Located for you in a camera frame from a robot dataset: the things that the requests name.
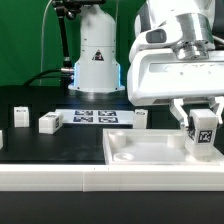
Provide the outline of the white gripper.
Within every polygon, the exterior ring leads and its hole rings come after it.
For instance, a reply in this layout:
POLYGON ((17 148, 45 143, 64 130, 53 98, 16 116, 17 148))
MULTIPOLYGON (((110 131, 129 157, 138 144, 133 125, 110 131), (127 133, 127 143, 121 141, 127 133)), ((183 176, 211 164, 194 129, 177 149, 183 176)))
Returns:
POLYGON ((179 61, 171 49, 144 50, 133 59, 127 75, 128 99, 135 106, 169 104, 180 130, 186 134, 184 101, 203 101, 223 125, 224 51, 210 51, 205 60, 179 61))

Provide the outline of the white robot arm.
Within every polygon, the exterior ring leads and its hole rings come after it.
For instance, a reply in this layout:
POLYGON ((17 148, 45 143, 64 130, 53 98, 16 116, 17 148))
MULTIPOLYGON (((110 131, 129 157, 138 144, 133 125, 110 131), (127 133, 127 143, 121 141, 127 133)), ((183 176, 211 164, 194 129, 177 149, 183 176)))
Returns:
MULTIPOLYGON (((207 102, 217 126, 223 123, 224 50, 212 29, 217 0, 145 0, 135 18, 129 52, 129 101, 135 106, 168 104, 182 127, 196 124, 182 106, 207 102)), ((99 5, 81 13, 81 52, 71 88, 86 94, 120 90, 115 59, 116 25, 99 5)))

